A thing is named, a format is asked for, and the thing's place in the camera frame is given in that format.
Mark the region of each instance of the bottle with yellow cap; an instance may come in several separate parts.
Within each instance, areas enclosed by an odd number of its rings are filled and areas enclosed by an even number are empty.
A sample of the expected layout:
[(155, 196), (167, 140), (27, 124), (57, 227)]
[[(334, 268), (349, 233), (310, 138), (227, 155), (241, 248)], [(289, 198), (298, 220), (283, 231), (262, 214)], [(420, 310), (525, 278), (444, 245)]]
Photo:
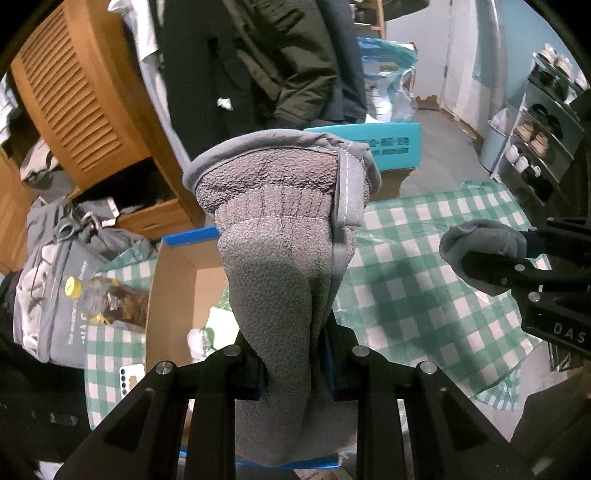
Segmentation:
[(120, 321), (145, 328), (148, 313), (148, 293), (145, 291), (106, 277), (83, 281), (70, 277), (65, 291), (68, 297), (78, 302), (77, 308), (90, 322), (110, 325)]

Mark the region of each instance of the green and white tablecloth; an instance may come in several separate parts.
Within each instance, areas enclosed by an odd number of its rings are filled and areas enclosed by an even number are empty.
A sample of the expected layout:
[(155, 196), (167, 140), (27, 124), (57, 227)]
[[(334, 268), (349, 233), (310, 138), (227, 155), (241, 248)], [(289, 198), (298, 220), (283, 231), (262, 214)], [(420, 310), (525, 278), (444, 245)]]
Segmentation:
[[(97, 274), (149, 290), (156, 259), (143, 258), (138, 249), (132, 247)], [(103, 324), (88, 326), (85, 384), (90, 428), (94, 429), (121, 401), (119, 368), (141, 363), (145, 363), (145, 334)]]
[[(364, 217), (335, 302), (337, 321), (388, 360), (431, 360), (469, 397), (512, 410), (516, 367), (540, 340), (521, 330), (508, 293), (489, 297), (469, 287), (439, 256), (443, 234), (466, 220), (526, 230), (530, 223), (508, 189), (467, 182), (455, 192), (371, 202)], [(535, 264), (549, 268), (543, 257)]]

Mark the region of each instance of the yellow bottle cap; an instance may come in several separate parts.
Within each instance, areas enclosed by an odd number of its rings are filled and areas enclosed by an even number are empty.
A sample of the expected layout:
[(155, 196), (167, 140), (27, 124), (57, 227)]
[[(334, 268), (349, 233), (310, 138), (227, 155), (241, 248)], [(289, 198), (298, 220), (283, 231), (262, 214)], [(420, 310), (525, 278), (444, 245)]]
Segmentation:
[(66, 296), (71, 299), (77, 299), (82, 295), (82, 283), (76, 277), (70, 277), (66, 280)]

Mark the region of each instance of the screw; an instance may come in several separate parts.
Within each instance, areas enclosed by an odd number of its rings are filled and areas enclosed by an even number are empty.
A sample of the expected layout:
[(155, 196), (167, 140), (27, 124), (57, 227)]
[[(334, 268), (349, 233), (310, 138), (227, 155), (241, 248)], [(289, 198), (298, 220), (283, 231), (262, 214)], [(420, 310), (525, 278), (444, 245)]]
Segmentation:
[(368, 356), (369, 355), (369, 348), (365, 345), (355, 345), (351, 351), (353, 352), (354, 356)]
[(173, 370), (173, 365), (170, 362), (160, 362), (156, 365), (156, 373), (160, 375), (169, 374)]
[(427, 375), (433, 375), (437, 371), (437, 365), (429, 361), (421, 362), (421, 370)]
[(239, 345), (228, 345), (224, 350), (223, 353), (226, 356), (238, 356), (242, 352), (242, 349)]

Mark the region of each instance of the wooden cabinet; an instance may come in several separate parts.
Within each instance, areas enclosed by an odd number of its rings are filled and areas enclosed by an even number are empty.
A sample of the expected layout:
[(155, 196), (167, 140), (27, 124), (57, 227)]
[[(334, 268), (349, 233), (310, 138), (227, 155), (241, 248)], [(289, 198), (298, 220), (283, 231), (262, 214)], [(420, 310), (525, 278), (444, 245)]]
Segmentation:
[(0, 273), (20, 270), (27, 259), (27, 214), (34, 199), (17, 166), (0, 148)]
[(204, 213), (182, 184), (121, 18), (108, 13), (108, 3), (64, 0), (35, 29), (11, 66), (22, 102), (77, 194), (152, 158), (174, 199), (122, 218), (122, 228), (157, 238), (200, 227)]

